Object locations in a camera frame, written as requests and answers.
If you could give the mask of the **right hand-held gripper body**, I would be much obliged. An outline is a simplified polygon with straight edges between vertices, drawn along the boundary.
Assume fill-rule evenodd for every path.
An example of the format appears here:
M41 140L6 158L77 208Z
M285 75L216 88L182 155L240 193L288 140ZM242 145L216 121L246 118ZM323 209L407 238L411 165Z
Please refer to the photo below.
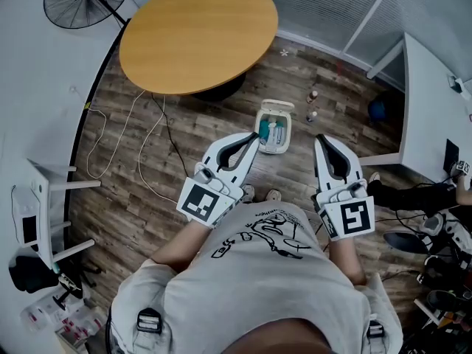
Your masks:
M374 198L367 194L365 179L318 192L312 199L331 241L375 231Z

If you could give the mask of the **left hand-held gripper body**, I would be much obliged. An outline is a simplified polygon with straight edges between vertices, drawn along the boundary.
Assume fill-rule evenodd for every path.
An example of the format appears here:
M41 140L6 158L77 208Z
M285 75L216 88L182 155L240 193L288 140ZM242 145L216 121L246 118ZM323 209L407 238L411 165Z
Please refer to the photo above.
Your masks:
M242 181L234 172L219 175L199 162L195 174L187 177L176 209L189 220L214 229L243 197Z

